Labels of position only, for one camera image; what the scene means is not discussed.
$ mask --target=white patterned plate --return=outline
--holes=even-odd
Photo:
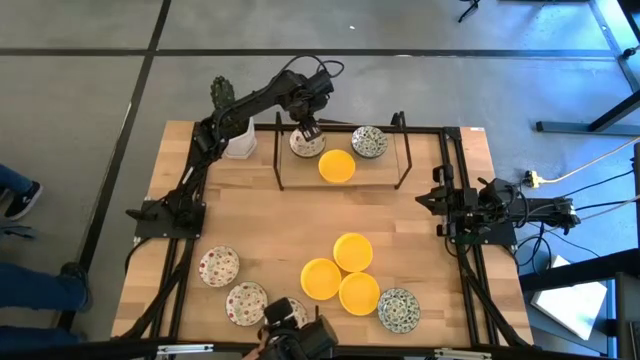
[[[231,289],[227,295],[225,306],[227,317],[234,324],[251,326],[264,316],[267,293],[257,283],[246,281]]]
[[[351,147],[356,154],[375,159],[387,151],[388,140],[382,130],[373,126],[361,126],[351,136]]]
[[[306,141],[298,129],[295,129],[289,137],[289,146],[291,147],[291,151],[303,158],[311,158],[320,154],[322,150],[324,150],[326,144],[327,141],[324,134],[321,134],[319,137],[311,141]]]
[[[309,317],[307,316],[307,309],[302,305],[302,303],[294,298],[287,297],[289,300],[289,304],[291,304],[291,309],[293,309],[293,316],[296,318],[296,322],[298,323],[298,327],[302,328],[309,322]]]
[[[389,289],[378,301],[378,318],[384,327],[397,334],[415,329],[420,321],[420,304],[405,289]]]
[[[240,270],[238,254],[228,246],[216,246],[202,256],[198,273],[205,284],[212,287],[228,285]]]

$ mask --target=person's leg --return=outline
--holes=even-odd
[[[86,279],[51,276],[23,267],[0,263],[0,307],[79,310],[88,301]]]
[[[35,350],[74,345],[79,342],[80,337],[60,328],[36,329],[0,326],[0,352]]]
[[[6,188],[14,194],[24,194],[31,189],[31,185],[31,180],[0,164],[0,190]]]
[[[14,197],[4,216],[18,220],[31,210],[42,194],[43,186],[0,164],[0,195],[4,195],[6,189],[11,190]]]

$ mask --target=white container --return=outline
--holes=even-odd
[[[229,145],[224,150],[224,155],[229,159],[246,159],[253,153],[257,145],[253,117],[250,117],[247,132],[229,140]]]

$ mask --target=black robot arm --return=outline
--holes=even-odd
[[[331,78],[325,63],[337,63],[334,60],[319,62],[316,73],[307,78],[286,68],[296,59],[289,61],[262,89],[234,101],[228,106],[216,109],[209,117],[195,124],[189,157],[184,172],[175,189],[156,201],[145,201],[140,210],[127,210],[127,214],[138,221],[136,236],[164,238],[194,238],[200,234],[204,218],[204,206],[197,198],[198,189],[204,186],[209,166],[218,161],[229,140],[240,134],[229,124],[243,121],[275,105],[280,105],[292,120],[298,122],[298,128],[307,140],[320,136],[313,114],[327,105],[329,94],[333,92]]]
[[[485,185],[479,192],[453,189],[446,185],[453,179],[451,165],[435,168],[433,177],[441,186],[416,201],[433,215],[447,217],[437,233],[457,244],[515,245],[514,224],[521,227],[527,222],[542,222],[564,229],[565,234],[580,224],[570,198],[526,198],[517,185],[502,179],[479,179]]]

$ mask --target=human hand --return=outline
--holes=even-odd
[[[267,330],[260,330],[260,345],[257,348],[251,350],[242,360],[258,360],[260,358],[260,352],[264,350],[267,346],[267,339],[269,338],[269,333]]]

